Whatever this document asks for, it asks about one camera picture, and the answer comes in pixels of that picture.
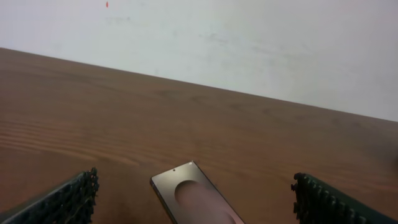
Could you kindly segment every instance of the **phone screen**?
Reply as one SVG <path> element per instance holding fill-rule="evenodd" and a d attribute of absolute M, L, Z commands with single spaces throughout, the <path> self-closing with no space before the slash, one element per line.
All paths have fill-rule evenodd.
<path fill-rule="evenodd" d="M 174 223 L 244 223 L 194 162 L 154 176 L 151 185 Z"/>

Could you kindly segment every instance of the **wood grain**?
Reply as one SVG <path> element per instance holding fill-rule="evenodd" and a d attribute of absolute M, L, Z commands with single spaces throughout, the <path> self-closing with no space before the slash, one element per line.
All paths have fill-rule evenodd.
<path fill-rule="evenodd" d="M 190 160 L 247 223 L 298 223 L 296 172 L 398 219 L 398 123 L 0 49 L 0 210 L 96 166 L 95 223 L 170 223 Z"/>

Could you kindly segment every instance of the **wall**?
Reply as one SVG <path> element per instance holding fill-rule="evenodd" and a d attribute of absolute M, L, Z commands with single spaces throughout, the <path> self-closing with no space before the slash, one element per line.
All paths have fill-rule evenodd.
<path fill-rule="evenodd" d="M 0 47 L 398 121 L 396 0 L 2 0 Z"/>

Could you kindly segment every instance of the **black textured gripper pad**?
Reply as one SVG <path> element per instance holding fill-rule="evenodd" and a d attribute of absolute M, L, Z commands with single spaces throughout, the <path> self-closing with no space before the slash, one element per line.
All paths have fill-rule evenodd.
<path fill-rule="evenodd" d="M 97 170 L 92 168 L 47 193 L 0 214 L 0 223 L 89 223 L 99 186 Z"/>
<path fill-rule="evenodd" d="M 291 188 L 296 193 L 293 212 L 300 224 L 398 224 L 321 180 L 298 173 Z"/>

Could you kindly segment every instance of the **tabletop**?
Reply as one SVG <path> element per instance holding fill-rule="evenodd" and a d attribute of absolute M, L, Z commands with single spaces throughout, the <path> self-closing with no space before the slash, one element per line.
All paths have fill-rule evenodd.
<path fill-rule="evenodd" d="M 397 136 L 392 121 L 0 49 L 0 211 L 96 167 L 94 223 L 171 223 L 150 177 L 194 160 L 246 223 L 298 223 L 296 172 L 398 219 Z"/>

